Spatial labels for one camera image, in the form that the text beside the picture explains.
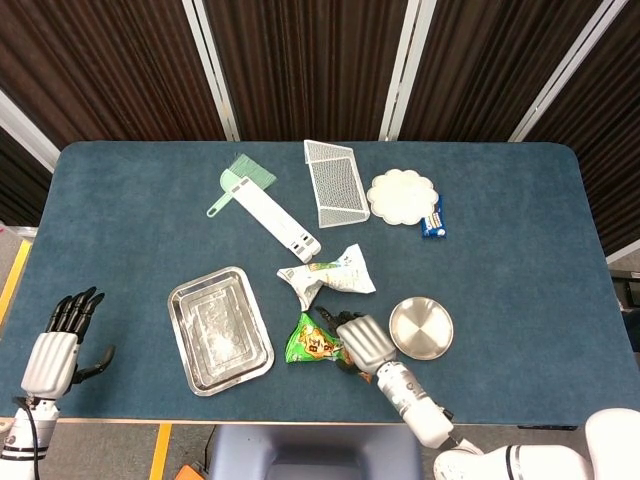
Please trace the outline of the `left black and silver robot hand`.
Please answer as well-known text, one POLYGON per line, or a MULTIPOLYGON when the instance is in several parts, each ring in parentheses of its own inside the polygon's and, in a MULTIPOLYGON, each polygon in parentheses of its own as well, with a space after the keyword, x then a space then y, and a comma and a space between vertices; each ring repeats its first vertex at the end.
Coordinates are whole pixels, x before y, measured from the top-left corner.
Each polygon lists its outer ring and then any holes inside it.
POLYGON ((79 368, 77 358, 97 306, 104 299, 95 286, 62 298, 32 348, 21 388, 30 398, 58 400, 73 385, 101 374, 112 362, 116 347, 108 345, 93 365, 79 368))

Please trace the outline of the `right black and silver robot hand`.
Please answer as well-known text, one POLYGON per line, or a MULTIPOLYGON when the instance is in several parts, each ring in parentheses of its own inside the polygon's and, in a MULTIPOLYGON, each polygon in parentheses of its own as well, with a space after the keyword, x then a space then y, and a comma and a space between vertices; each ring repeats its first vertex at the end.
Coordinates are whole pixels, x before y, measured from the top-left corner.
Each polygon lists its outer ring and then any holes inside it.
POLYGON ((371 315, 351 311, 332 314, 320 306, 315 310, 329 333, 340 341, 335 364, 343 373, 370 383, 384 364, 397 360, 395 345, 371 315))

